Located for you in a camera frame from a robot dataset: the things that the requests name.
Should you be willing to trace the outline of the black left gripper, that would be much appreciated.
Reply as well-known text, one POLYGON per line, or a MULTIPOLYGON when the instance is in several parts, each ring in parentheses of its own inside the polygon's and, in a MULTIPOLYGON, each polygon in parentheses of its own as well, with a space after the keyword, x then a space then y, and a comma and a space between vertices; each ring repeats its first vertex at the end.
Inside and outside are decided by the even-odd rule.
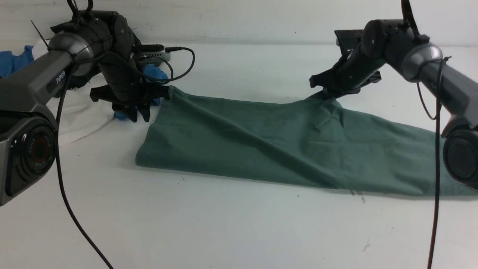
POLYGON ((106 85, 93 87, 89 97, 94 102, 111 104, 114 117, 120 121, 138 121, 141 115, 150 121, 150 103, 156 99, 171 99, 170 85, 153 85, 145 82, 136 66, 119 54, 105 53, 98 63, 106 85))

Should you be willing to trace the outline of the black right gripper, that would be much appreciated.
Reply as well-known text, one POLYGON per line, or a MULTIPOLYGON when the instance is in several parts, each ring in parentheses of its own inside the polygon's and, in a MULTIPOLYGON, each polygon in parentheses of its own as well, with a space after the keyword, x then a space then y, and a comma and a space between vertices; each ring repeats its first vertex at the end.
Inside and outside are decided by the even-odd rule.
POLYGON ((371 58, 361 47, 344 54, 329 70, 309 78, 311 88, 322 87, 322 99, 337 99, 381 80, 381 58, 371 58))

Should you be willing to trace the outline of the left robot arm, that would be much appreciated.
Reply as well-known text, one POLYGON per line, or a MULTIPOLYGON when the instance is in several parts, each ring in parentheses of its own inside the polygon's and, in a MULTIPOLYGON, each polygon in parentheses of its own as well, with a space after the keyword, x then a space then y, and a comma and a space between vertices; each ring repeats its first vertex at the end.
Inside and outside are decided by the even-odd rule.
POLYGON ((165 80, 147 77, 141 59, 169 52, 160 44, 141 44, 117 12, 71 7, 68 22, 47 53, 1 79, 1 205, 38 182, 58 156, 59 124, 47 103, 65 92, 73 77, 101 72, 106 85, 91 89, 93 102, 106 101, 130 121, 150 119, 154 99, 167 98, 165 80))

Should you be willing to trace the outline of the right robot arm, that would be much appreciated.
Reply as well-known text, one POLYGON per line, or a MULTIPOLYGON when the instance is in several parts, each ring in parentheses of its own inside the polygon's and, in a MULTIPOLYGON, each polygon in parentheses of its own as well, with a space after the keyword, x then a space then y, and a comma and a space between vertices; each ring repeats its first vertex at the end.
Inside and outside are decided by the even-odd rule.
POLYGON ((442 131, 443 161, 450 176, 477 189, 478 85, 447 64, 441 49, 404 20, 372 20, 363 30, 336 30, 341 58, 332 68, 312 75, 310 87, 323 98, 360 92, 381 80, 388 64, 406 81, 422 83, 451 117, 442 131))

